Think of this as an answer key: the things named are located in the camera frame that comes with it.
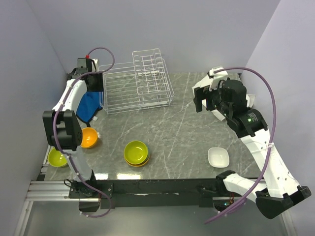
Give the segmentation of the white wire dish rack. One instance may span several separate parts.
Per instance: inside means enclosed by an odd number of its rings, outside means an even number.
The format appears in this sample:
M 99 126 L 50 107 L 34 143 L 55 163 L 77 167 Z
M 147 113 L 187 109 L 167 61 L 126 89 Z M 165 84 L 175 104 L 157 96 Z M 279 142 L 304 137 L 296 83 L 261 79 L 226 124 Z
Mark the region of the white wire dish rack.
M 168 106 L 174 97 L 159 48 L 132 52 L 132 62 L 103 73 L 103 86 L 100 104 L 108 114 Z

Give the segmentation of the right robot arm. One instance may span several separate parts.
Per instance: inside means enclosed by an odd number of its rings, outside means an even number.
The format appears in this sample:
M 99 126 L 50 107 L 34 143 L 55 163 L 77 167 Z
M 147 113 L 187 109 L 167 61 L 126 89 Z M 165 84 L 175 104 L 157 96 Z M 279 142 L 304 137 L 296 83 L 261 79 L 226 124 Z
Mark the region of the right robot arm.
M 234 171 L 225 171 L 216 177 L 216 192 L 226 196 L 230 192 L 241 198 L 226 207 L 229 213 L 242 205 L 246 199 L 255 202 L 259 211 L 273 219 L 284 211 L 311 196 L 307 186 L 301 186 L 283 162 L 262 114 L 247 106 L 247 89 L 237 80 L 219 80 L 216 86 L 195 85 L 192 88 L 197 112 L 205 107 L 218 111 L 225 117 L 227 125 L 247 147 L 258 165 L 261 174 L 254 182 Z

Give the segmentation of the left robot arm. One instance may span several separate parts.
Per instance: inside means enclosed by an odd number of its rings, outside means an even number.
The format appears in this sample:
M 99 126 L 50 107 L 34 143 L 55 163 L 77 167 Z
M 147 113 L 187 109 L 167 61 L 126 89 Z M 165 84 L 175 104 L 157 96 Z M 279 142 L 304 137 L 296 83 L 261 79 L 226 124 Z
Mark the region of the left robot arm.
M 88 198 L 98 193 L 93 170 L 83 157 L 83 131 L 77 117 L 78 107 L 87 92 L 101 92 L 102 74 L 98 60 L 86 56 L 66 82 L 65 90 L 53 109 L 42 115 L 47 142 L 65 158 L 75 182 L 83 182 L 81 192 Z

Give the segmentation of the white square bowl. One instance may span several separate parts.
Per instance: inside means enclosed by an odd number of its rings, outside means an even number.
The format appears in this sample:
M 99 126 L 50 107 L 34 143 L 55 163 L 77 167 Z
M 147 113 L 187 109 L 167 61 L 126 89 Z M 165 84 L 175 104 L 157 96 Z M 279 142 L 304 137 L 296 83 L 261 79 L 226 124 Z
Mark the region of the white square bowl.
M 226 168 L 229 166 L 230 159 L 226 149 L 212 147 L 208 150 L 208 162 L 214 168 Z

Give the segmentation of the orange shallow bowl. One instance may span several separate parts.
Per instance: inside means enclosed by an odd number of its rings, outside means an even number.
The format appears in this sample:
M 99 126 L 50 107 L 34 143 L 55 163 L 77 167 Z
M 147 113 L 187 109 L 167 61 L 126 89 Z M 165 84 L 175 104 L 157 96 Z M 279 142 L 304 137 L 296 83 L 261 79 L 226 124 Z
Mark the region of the orange shallow bowl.
M 144 165 L 146 165 L 148 163 L 149 159 L 147 159 L 145 162 L 141 163 L 141 164 L 131 164 L 128 161 L 126 161 L 126 163 L 132 167 L 142 167 Z

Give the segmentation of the green shallow bowl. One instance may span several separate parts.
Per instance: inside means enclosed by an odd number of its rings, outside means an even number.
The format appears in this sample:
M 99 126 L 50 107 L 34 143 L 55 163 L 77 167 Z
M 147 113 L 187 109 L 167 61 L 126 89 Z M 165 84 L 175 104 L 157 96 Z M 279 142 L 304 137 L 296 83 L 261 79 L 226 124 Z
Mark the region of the green shallow bowl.
M 129 142 L 124 149 L 125 161 L 133 166 L 142 165 L 149 158 L 149 148 L 139 140 Z

